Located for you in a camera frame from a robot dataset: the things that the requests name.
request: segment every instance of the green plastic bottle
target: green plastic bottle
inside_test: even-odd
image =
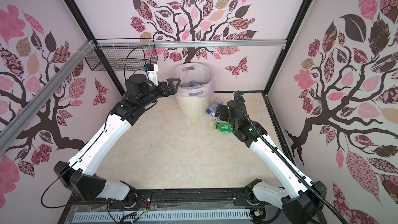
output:
[[[233,129],[229,123],[220,123],[216,127],[220,132],[232,132]]]

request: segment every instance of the butterfly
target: butterfly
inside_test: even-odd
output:
[[[238,66],[226,66],[225,69],[231,71],[232,75],[236,76],[237,78],[240,72],[247,72],[248,70],[248,67],[246,66],[247,62],[248,62],[247,57],[245,57],[239,62]]]
[[[101,104],[105,103],[106,97],[104,95],[106,94],[107,90],[109,90],[109,89],[106,89],[105,86],[102,86],[101,83],[99,81],[97,81],[97,79],[95,79],[95,83],[96,83],[96,88],[97,88],[98,94],[94,98],[93,106],[98,105],[99,103],[101,103]]]

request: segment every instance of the black frame post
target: black frame post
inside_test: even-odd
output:
[[[83,31],[84,35],[86,36],[86,38],[88,40],[92,40],[93,43],[97,46],[98,42],[97,42],[96,38],[94,37],[92,31],[90,30],[90,28],[89,28],[86,20],[84,19],[82,13],[80,12],[79,8],[77,7],[76,2],[74,0],[64,0],[64,1],[66,3],[67,7],[69,8],[70,12],[72,13],[73,17],[76,19],[77,24],[82,29],[82,31]],[[109,77],[111,78],[111,80],[115,84],[115,87],[117,88],[119,93],[121,95],[123,95],[123,93],[125,92],[124,88],[123,88],[122,84],[120,83],[119,79],[117,78],[115,72],[112,70],[112,68],[111,68],[108,60],[106,59],[104,53],[100,49],[95,49],[95,52],[97,53],[97,56],[98,56],[99,60],[102,62],[104,68],[108,72]]]
[[[266,87],[264,89],[264,92],[266,94],[269,93],[271,90],[272,84],[274,83],[276,76],[278,75],[279,70],[281,69],[282,63],[285,60],[285,57],[287,55],[287,52],[289,51],[289,48],[292,46],[293,40],[296,37],[296,34],[301,26],[301,23],[308,11],[308,8],[310,7],[312,3],[312,0],[303,0],[300,6],[300,9],[298,10],[297,16],[293,22],[293,25],[289,31],[289,34],[287,35],[287,43],[284,49],[282,49],[281,53],[279,54],[279,57],[275,63],[274,68],[272,69],[271,75],[268,79],[268,82],[266,84]]]

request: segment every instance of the wall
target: wall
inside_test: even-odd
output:
[[[315,0],[270,93],[296,164],[349,223],[397,222],[397,5]]]
[[[195,5],[195,0],[75,1],[98,39],[153,37],[156,41],[285,39],[302,2],[196,0]],[[172,69],[182,63],[201,62],[214,70],[218,91],[263,90],[280,47],[197,47],[157,52],[160,73],[165,75],[162,79],[169,78]],[[123,72],[117,74],[124,82]]]
[[[1,0],[0,130],[85,40],[63,0]],[[57,178],[52,169],[84,146],[119,99],[105,72],[91,72],[85,62],[73,71],[0,158],[2,222],[58,221],[63,208],[40,204]],[[69,196],[56,182],[44,202],[59,206]]]

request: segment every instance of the white trash bin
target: white trash bin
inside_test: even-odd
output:
[[[215,90],[214,75],[210,68],[201,63],[187,63],[173,70],[172,78],[180,78],[176,95],[181,113],[189,118],[198,118],[206,113],[210,96]],[[190,87],[196,81],[199,86]]]

